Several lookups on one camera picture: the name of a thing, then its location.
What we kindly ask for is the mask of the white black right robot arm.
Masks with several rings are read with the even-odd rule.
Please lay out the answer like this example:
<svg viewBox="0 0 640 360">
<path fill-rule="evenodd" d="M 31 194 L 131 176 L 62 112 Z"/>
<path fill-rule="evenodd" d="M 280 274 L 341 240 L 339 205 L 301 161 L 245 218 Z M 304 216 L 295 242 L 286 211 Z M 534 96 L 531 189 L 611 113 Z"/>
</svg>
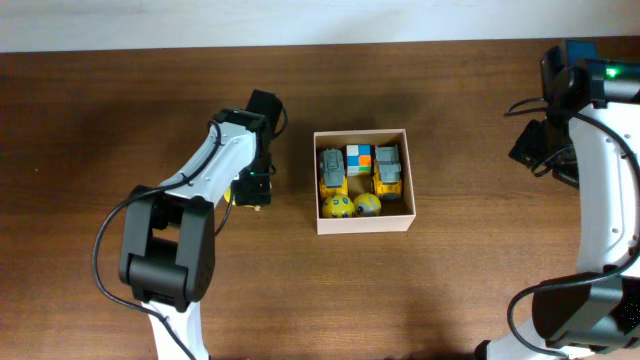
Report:
<svg viewBox="0 0 640 360">
<path fill-rule="evenodd" d="M 564 40 L 540 67 L 542 96 L 506 114 L 545 117 L 509 156 L 578 189 L 576 272 L 517 293 L 509 334 L 479 344 L 477 359 L 579 359 L 639 345 L 639 66 Z"/>
</svg>

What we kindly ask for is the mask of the yellow toy dump truck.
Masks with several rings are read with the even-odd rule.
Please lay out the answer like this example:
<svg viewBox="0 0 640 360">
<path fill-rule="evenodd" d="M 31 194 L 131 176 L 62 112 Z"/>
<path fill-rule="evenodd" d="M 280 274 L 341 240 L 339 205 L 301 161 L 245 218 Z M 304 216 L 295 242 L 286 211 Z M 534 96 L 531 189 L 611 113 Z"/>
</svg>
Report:
<svg viewBox="0 0 640 360">
<path fill-rule="evenodd" d="M 373 189 L 381 200 L 401 198 L 402 167 L 397 145 L 375 147 Z"/>
</svg>

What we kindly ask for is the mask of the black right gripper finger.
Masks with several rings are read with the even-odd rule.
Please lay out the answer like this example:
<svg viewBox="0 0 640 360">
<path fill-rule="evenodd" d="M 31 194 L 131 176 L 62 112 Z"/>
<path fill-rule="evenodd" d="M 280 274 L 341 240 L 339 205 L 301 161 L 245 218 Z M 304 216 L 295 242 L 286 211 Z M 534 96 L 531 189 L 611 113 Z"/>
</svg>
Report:
<svg viewBox="0 0 640 360">
<path fill-rule="evenodd" d="M 552 176 L 554 179 L 569 185 L 575 189 L 579 189 L 579 171 L 576 162 L 558 162 L 552 167 Z"/>
<path fill-rule="evenodd" d="M 545 155 L 545 125 L 541 121 L 531 120 L 516 140 L 508 156 L 526 168 L 533 169 L 543 160 Z"/>
</svg>

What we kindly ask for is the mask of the yellow wooden rattle drum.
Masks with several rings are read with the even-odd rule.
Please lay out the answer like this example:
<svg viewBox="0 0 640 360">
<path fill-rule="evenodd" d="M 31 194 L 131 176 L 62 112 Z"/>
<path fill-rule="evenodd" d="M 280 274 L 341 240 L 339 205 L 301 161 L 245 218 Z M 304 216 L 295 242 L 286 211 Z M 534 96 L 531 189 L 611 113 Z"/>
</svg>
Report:
<svg viewBox="0 0 640 360">
<path fill-rule="evenodd" d="M 232 192 L 232 189 L 231 189 L 231 188 L 228 188 L 228 189 L 225 191 L 225 193 L 224 193 L 223 197 L 224 197 L 224 200 L 225 200 L 227 203 L 230 203 L 232 206 L 236 206 L 236 205 L 237 205 L 237 203 L 236 203 L 236 201 L 235 201 L 235 195 L 233 194 L 233 192 Z M 261 207 L 260 205 L 245 205 L 245 208 L 252 208 L 252 209 L 253 209 L 253 210 L 255 210 L 256 212 L 259 212 L 259 211 L 261 211 L 261 210 L 262 210 L 262 207 Z"/>
</svg>

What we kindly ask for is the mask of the multicoloured puzzle cube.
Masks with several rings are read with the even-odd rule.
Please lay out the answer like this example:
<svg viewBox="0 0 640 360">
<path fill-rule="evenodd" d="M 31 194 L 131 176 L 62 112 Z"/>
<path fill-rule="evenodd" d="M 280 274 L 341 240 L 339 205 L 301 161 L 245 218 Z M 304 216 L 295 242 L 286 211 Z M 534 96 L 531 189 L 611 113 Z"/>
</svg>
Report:
<svg viewBox="0 0 640 360">
<path fill-rule="evenodd" d="M 346 146 L 346 172 L 348 177 L 368 176 L 372 171 L 372 153 L 369 144 Z"/>
</svg>

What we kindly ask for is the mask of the yellow toy truck grey cab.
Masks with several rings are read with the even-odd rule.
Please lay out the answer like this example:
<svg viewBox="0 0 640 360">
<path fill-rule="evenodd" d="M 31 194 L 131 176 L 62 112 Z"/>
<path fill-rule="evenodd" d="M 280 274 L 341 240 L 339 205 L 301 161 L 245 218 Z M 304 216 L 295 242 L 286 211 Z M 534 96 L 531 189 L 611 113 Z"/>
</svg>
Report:
<svg viewBox="0 0 640 360">
<path fill-rule="evenodd" d="M 339 149 L 331 148 L 321 152 L 319 170 L 319 192 L 322 199 L 348 194 L 344 157 Z"/>
</svg>

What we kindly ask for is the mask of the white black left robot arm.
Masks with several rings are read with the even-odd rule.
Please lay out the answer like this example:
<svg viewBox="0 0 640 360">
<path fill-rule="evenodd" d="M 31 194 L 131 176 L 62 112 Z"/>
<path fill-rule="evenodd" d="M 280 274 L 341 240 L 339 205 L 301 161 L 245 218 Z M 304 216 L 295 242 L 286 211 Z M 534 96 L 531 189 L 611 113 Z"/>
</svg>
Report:
<svg viewBox="0 0 640 360">
<path fill-rule="evenodd" d="M 157 191 L 133 190 L 119 277 L 149 314 L 159 358 L 208 358 L 200 301 L 215 268 L 215 208 L 222 200 L 270 203 L 275 167 L 269 146 L 285 116 L 275 94 L 255 90 L 245 108 L 213 117 L 203 144 Z"/>
</svg>

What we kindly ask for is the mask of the yellow minion ball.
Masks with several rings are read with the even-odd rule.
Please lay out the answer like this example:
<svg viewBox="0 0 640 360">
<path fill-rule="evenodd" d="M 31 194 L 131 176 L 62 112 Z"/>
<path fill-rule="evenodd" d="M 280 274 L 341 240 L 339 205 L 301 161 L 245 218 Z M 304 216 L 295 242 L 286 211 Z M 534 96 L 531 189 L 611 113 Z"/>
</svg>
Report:
<svg viewBox="0 0 640 360">
<path fill-rule="evenodd" d="M 372 193 L 363 193 L 353 200 L 356 215 L 359 217 L 379 216 L 382 209 L 380 199 Z"/>
</svg>

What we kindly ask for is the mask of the yellow ball blue letters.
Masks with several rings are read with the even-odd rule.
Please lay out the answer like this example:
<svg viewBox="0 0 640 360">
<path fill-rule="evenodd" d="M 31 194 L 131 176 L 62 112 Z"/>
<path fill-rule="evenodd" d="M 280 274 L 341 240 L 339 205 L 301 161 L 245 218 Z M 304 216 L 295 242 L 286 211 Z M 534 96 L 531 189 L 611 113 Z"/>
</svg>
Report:
<svg viewBox="0 0 640 360">
<path fill-rule="evenodd" d="M 355 215 L 355 206 L 348 196 L 334 194 L 324 200 L 321 211 L 324 218 L 349 218 Z"/>
</svg>

